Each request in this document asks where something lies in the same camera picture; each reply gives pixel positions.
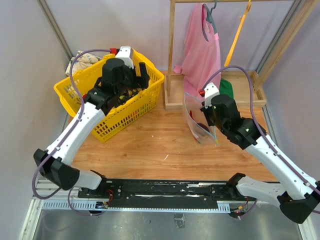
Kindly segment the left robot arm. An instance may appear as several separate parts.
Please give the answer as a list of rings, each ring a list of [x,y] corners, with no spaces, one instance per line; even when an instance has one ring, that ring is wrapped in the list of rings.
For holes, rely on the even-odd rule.
[[[120,105],[127,90],[147,88],[149,75],[144,62],[139,63],[140,75],[124,60],[111,58],[102,66],[102,75],[82,99],[81,107],[67,128],[46,150],[33,155],[40,174],[63,190],[87,188],[96,198],[107,193],[102,176],[93,171],[81,171],[72,166],[74,157],[95,126]]]

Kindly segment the red chili pepper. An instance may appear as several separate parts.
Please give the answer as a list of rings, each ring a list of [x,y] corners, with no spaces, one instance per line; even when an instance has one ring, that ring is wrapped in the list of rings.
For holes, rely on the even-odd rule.
[[[188,125],[194,126],[196,124],[194,118],[193,118],[193,111],[189,110],[188,112]]]

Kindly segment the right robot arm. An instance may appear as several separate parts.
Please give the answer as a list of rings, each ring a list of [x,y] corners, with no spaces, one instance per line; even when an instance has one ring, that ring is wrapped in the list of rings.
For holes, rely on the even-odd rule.
[[[218,93],[201,95],[204,102],[200,110],[209,126],[217,127],[231,143],[258,159],[279,181],[267,183],[236,173],[227,181],[227,196],[267,202],[302,224],[320,203],[319,181],[290,160],[254,119],[241,117],[233,98]]]

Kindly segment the clear zip top bag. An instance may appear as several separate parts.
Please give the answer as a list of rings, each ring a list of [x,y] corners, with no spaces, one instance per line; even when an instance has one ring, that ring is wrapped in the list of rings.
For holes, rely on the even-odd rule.
[[[188,125],[193,138],[198,144],[213,144],[218,146],[219,142],[216,134],[216,127],[208,125],[205,115],[200,110],[201,107],[202,107],[202,103],[198,98],[190,95],[187,92],[184,93],[183,102],[182,102],[182,113],[183,113],[184,121],[188,125],[189,110],[192,110],[193,118],[194,118],[194,121],[196,122],[195,125]],[[196,134],[197,123],[202,123],[207,125],[211,133],[210,136],[198,137]]]

